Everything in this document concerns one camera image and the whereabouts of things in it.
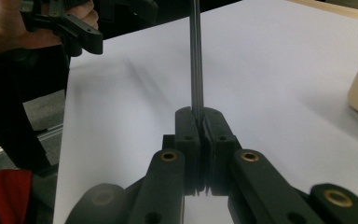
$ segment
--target gray floor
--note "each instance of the gray floor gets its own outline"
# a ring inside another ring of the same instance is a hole
[[[45,148],[51,164],[57,164],[60,160],[62,138],[64,110],[63,91],[57,91],[48,96],[24,103],[24,107],[34,130],[48,129],[47,133],[39,135],[39,140]],[[0,148],[0,170],[13,168],[16,167]],[[41,206],[38,209],[36,224],[50,224],[52,223],[52,216],[53,213],[51,209]]]

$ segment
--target black mechanical arm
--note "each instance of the black mechanical arm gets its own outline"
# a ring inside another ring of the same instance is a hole
[[[62,38],[69,56],[79,56],[82,49],[93,53],[103,53],[103,34],[76,16],[65,13],[89,0],[23,0],[20,12],[28,31],[39,28],[49,29]],[[99,1],[100,20],[113,22],[115,4],[128,6],[133,13],[150,23],[156,21],[158,5],[153,0],[96,0]],[[49,3],[48,14],[42,13],[42,4]]]
[[[242,149],[224,116],[204,108],[197,128],[190,107],[175,113],[144,178],[127,189],[101,184],[87,191],[67,224],[181,224],[185,195],[228,196],[235,224],[358,223],[358,197],[332,184],[310,194],[291,187],[260,152]]]

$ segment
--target screw hole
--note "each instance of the screw hole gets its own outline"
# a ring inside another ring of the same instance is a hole
[[[352,202],[351,198],[339,190],[327,189],[324,191],[324,197],[330,203],[333,203],[340,207],[352,207],[353,206],[353,202]]]
[[[161,215],[159,213],[151,212],[145,216],[145,224],[159,224]]]
[[[245,161],[258,161],[258,156],[253,152],[244,152],[241,157]]]
[[[161,159],[163,161],[175,161],[177,159],[177,156],[175,153],[167,151],[161,154]]]
[[[294,224],[305,224],[307,220],[298,213],[289,213],[287,218]]]

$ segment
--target hand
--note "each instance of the hand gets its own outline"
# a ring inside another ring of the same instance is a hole
[[[39,49],[61,44],[58,36],[52,31],[39,29],[27,32],[20,14],[21,0],[0,0],[0,52],[9,49]],[[71,13],[88,25],[98,29],[98,14],[93,10],[92,0],[83,5],[70,8]]]

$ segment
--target brass insert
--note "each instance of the brass insert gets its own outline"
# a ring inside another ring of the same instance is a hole
[[[166,151],[161,154],[161,159],[163,161],[175,161],[177,159],[177,155],[174,152]]]
[[[333,203],[340,207],[352,207],[353,201],[343,192],[336,189],[326,189],[324,191],[324,197],[330,203]]]
[[[258,156],[253,152],[243,152],[241,158],[245,161],[258,161]]]

